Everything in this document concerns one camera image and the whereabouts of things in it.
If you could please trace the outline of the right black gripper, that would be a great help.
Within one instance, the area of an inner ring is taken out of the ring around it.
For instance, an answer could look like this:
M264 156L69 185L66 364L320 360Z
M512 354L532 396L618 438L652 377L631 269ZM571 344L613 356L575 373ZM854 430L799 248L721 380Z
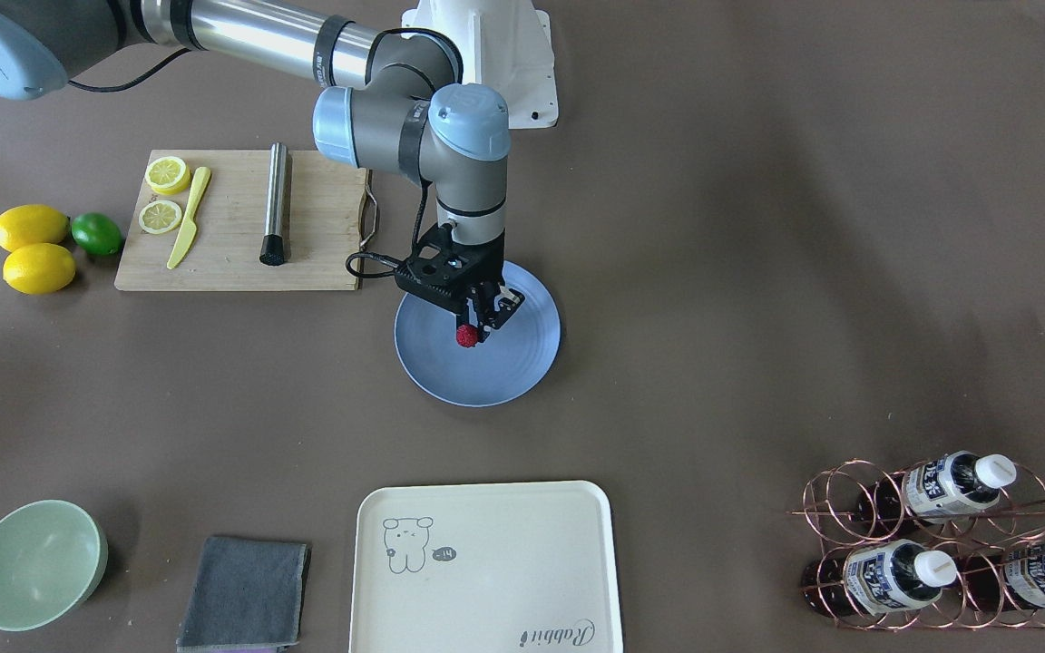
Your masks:
M395 269L398 288L456 314L457 326L473 324L481 343L522 306L525 294L504 280L505 236L461 244L452 226L433 226Z

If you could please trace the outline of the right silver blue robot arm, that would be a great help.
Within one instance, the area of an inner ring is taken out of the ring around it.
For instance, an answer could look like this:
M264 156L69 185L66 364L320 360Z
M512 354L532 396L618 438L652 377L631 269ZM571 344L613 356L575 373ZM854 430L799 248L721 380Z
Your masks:
M384 259L399 288L454 314L465 347L522 305L504 280L509 107L493 88L462 81L451 38L376 30L281 1L0 1L0 98L75 85L137 43L214 51L319 83L317 149L403 174L436 201L438 221L415 229L409 256Z

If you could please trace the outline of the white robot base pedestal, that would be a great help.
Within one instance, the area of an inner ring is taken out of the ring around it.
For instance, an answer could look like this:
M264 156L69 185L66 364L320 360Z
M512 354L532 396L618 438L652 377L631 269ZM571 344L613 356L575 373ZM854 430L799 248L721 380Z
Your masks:
M507 102L510 129L557 124L552 20L532 1L419 1L401 25L451 38L464 61L462 81L493 87Z

